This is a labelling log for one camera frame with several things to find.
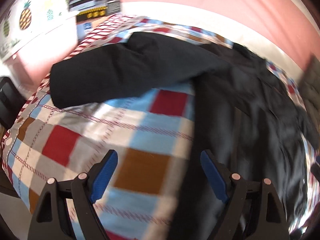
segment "pink wall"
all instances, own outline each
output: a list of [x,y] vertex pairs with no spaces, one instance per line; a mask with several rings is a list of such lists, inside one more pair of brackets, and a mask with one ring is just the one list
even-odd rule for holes
[[320,57],[320,36],[291,0],[122,0],[179,3],[219,13],[257,31],[306,68]]

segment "mattress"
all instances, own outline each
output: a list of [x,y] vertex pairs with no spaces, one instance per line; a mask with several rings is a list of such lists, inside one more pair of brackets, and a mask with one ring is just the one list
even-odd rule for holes
[[[136,31],[160,33],[195,45],[233,45],[197,27],[118,14],[98,25],[69,57],[126,42]],[[284,82],[292,100],[303,106],[294,81],[272,62],[267,61],[266,67]],[[58,181],[73,179],[87,172],[109,149],[115,149],[118,167],[103,197],[94,205],[103,227],[112,240],[165,239],[192,144],[193,98],[192,86],[186,82],[152,89],[140,98],[58,109],[51,100],[48,75],[4,137],[3,168],[33,212],[50,177]],[[176,104],[180,114],[172,116],[161,109],[163,104]],[[304,143],[310,166],[315,152],[305,139]],[[318,201],[312,194],[317,184],[310,174],[307,183],[310,197],[305,217],[297,218],[290,230],[298,226],[298,221],[303,223]],[[68,211],[77,238],[83,239],[71,200]]]

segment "red square pattern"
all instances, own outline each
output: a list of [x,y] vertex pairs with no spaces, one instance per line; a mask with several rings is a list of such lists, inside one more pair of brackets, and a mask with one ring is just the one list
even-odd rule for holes
[[197,27],[191,27],[191,30],[198,32],[198,33],[201,33],[201,29],[197,28]]
[[69,156],[80,136],[78,133],[56,125],[44,146],[42,154],[63,166],[67,166]]
[[108,43],[118,43],[119,41],[121,41],[122,38],[119,38],[119,37],[114,37],[111,41],[109,41]]
[[9,180],[10,180],[11,184],[13,185],[12,169],[9,166],[7,167],[7,169],[8,169]]
[[170,32],[170,29],[168,29],[168,28],[156,28],[153,31],[154,32],[168,33],[168,32]]
[[290,94],[294,94],[294,89],[292,85],[287,85]]
[[124,238],[122,236],[118,236],[112,232],[106,230],[107,235],[109,236],[110,240],[130,240],[129,238]]
[[187,98],[188,95],[185,93],[160,90],[149,112],[182,116]]

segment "blue gripper pad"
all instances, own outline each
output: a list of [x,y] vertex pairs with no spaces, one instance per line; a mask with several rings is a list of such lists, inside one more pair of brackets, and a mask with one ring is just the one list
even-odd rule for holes
[[223,203],[227,203],[229,200],[229,197],[227,195],[227,185],[206,151],[203,151],[201,153],[200,162],[202,169],[204,170],[204,173],[210,183],[210,186],[214,191],[214,194]]
[[90,201],[92,203],[95,203],[98,199],[102,198],[117,164],[118,154],[116,151],[113,151],[92,184],[92,194],[90,196]]

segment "screw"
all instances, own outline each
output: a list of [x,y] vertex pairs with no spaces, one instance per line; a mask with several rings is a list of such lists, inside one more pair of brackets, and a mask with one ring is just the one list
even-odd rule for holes
[[47,180],[48,184],[53,184],[56,180],[54,178],[50,178]]
[[80,173],[79,175],[78,175],[78,178],[79,179],[85,179],[87,177],[87,174],[86,173]]
[[267,185],[270,185],[270,184],[271,184],[271,180],[268,179],[268,178],[264,179],[263,182],[264,182],[265,184],[267,184]]
[[238,174],[238,173],[233,173],[231,175],[231,177],[234,179],[234,180],[239,180],[241,178],[241,176]]

